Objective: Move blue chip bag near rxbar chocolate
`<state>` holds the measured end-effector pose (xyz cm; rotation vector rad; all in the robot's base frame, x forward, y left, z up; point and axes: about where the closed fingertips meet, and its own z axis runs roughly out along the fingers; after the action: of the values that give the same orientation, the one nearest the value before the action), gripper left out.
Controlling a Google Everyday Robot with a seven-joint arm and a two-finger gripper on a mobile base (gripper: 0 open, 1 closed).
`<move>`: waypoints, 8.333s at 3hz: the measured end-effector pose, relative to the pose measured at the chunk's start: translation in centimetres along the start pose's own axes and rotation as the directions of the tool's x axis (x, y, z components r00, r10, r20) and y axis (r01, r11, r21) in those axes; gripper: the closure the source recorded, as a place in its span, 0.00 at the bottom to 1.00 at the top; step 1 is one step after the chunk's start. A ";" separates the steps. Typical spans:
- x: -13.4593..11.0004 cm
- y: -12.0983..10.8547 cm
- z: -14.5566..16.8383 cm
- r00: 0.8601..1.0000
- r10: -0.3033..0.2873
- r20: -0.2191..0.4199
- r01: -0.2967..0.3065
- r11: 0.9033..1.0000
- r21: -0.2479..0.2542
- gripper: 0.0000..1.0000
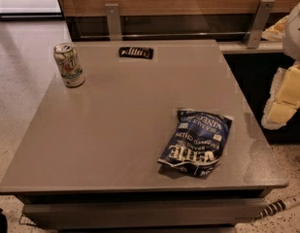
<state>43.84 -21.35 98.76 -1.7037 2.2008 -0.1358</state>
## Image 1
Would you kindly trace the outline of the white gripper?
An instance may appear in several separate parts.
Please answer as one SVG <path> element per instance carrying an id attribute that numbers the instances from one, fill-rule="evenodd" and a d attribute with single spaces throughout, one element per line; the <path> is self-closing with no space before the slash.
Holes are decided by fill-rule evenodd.
<path id="1" fill-rule="evenodd" d="M 272 42 L 283 40 L 283 52 L 300 61 L 300 1 L 288 16 L 265 29 L 262 38 Z M 300 63 L 297 63 L 288 69 L 279 68 L 274 75 L 261 124 L 266 129 L 280 129 L 299 109 Z"/>

